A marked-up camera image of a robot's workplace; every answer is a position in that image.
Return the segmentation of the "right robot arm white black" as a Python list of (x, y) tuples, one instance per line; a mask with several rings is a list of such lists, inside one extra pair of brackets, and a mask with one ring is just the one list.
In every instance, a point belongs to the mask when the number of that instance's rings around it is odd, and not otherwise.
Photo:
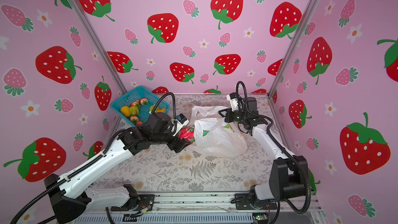
[(252, 136), (273, 160), (268, 183), (251, 186), (245, 198), (235, 198), (233, 202), (248, 201), (252, 208), (263, 208), (274, 202), (278, 210), (281, 203), (286, 202), (295, 213), (305, 214), (312, 197), (307, 160), (296, 156), (273, 136), (274, 120), (259, 114), (256, 98), (248, 96), (242, 81), (227, 99), (231, 107), (219, 111), (225, 122), (236, 123), (240, 132)]

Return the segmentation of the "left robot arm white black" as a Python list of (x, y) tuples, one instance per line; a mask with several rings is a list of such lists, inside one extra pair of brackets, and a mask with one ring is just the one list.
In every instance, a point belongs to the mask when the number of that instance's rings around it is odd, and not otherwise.
[(190, 145), (187, 139), (178, 137), (178, 132), (189, 123), (184, 114), (174, 114), (172, 117), (157, 112), (158, 105), (173, 93), (161, 96), (153, 106), (145, 123), (117, 131), (106, 147), (85, 163), (60, 176), (47, 177), (46, 190), (31, 200), (12, 219), (15, 224), (35, 203), (44, 196), (50, 197), (54, 215), (43, 222), (46, 224), (57, 220), (67, 224), (77, 219), (88, 210), (106, 207), (121, 207), (129, 209), (138, 202), (138, 194), (129, 186), (122, 186), (109, 191), (90, 190), (89, 186), (102, 177), (110, 169), (131, 158), (151, 145), (165, 144), (176, 153)]

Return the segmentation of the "white lemon print plastic bag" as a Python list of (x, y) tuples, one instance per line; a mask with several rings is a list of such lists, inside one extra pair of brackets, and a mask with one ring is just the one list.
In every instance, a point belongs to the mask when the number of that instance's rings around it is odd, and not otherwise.
[(225, 106), (194, 106), (191, 121), (194, 142), (190, 150), (205, 156), (234, 158), (248, 149), (244, 136), (234, 123), (225, 122), (219, 115)]

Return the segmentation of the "pink fake dragon fruit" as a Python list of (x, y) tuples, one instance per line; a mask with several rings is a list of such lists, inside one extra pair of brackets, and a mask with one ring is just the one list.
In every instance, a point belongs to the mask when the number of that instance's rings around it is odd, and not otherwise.
[(179, 136), (180, 139), (186, 139), (187, 141), (189, 141), (192, 144), (195, 141), (195, 138), (194, 138), (194, 127), (190, 126), (190, 127), (182, 128), (179, 131), (178, 136)]

